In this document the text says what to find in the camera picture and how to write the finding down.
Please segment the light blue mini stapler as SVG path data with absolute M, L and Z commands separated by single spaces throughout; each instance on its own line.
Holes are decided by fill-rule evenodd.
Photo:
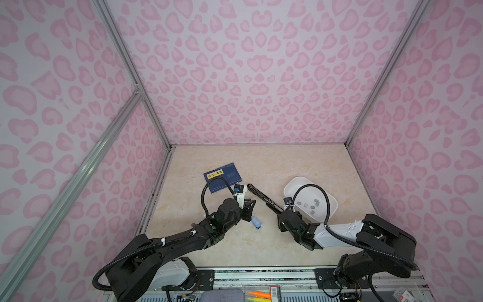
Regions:
M 260 221 L 254 216 L 252 217 L 251 222 L 256 229 L 260 229 L 262 226 Z

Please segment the black long stapler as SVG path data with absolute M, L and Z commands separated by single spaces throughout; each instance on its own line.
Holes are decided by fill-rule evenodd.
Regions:
M 273 200 L 271 200 L 267 195 L 263 192 L 258 190 L 253 184 L 247 185 L 248 190 L 262 200 L 265 205 L 270 208 L 275 214 L 281 214 L 283 212 L 283 208 L 281 208 L 278 204 L 276 204 Z

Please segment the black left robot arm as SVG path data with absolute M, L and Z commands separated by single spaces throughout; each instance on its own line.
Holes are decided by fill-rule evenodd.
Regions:
M 205 195 L 213 182 L 223 182 L 232 197 L 227 198 L 210 213 Z M 92 278 L 92 286 L 100 291 L 111 291 L 117 301 L 137 301 L 151 287 L 159 269 L 190 252 L 208 249 L 225 237 L 225 234 L 242 220 L 250 222 L 256 201 L 245 198 L 244 186 L 231 187 L 228 181 L 217 176 L 210 179 L 200 196 L 205 217 L 189 230 L 160 238 L 137 235 L 107 265 Z

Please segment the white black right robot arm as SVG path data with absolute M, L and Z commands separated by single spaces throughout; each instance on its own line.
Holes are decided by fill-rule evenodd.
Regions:
M 323 196 L 318 201 L 326 207 L 321 222 L 307 223 L 295 209 L 298 196 L 306 188 L 314 188 Z M 331 211 L 328 193 L 316 184 L 304 184 L 292 196 L 284 198 L 277 222 L 281 232 L 288 232 L 297 244 L 310 251 L 343 246 L 359 249 L 355 254 L 343 254 L 333 271 L 331 280 L 340 289 L 366 278 L 371 292 L 381 299 L 372 282 L 375 274 L 389 273 L 407 279 L 419 269 L 415 263 L 417 241 L 409 233 L 375 214 L 349 224 L 330 225 Z

